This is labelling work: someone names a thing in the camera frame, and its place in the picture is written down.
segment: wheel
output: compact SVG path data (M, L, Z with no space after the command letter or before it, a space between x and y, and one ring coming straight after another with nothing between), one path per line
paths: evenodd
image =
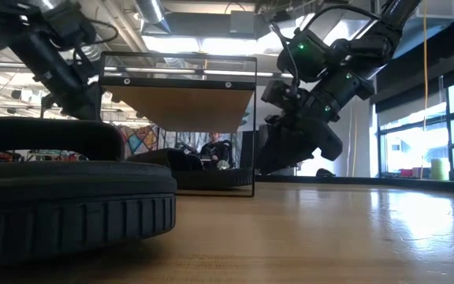
M169 169L146 163L0 164L0 264L163 234L176 190Z

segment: black robotic arm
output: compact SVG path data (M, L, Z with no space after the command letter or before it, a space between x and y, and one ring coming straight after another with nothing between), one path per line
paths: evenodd
M330 47L308 29L309 25L327 10L351 6L332 6L318 12L293 39L284 38L272 25L284 45L277 66L281 71L288 70L294 80L291 85L274 80L262 96L263 101L283 110L281 115L266 118L269 137L257 159L262 174L312 159L316 148L326 159L339 157L342 143L328 123L340 119L338 113L355 95L361 99L374 95L369 79L392 59L402 29L420 2L389 1L381 16L371 16L376 23L361 38L338 39ZM308 91L299 88L300 80L318 83Z
M79 119L96 117L100 91L89 78L99 74L83 51L82 45L95 43L96 31L80 12L78 4L63 2L42 13L23 1L0 0L0 50L9 48L35 74L62 112ZM80 60L67 62L60 51L75 50Z

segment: person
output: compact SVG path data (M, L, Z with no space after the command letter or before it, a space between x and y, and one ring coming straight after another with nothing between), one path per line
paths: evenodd
M229 149L220 142L220 133L210 133L211 141L201 148L201 158L211 159L204 163L208 169L216 169L219 161L229 161Z

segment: wooden table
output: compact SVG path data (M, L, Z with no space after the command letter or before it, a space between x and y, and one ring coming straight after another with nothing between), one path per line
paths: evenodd
M177 214L168 234L0 268L0 283L454 283L450 193L258 184L180 196Z
M150 121L177 132L235 133L253 89L103 86Z

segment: wooden floor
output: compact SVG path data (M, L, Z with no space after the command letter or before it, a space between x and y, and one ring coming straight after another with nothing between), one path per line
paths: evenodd
M454 194L259 184L178 197L150 240L0 268L0 283L454 283Z

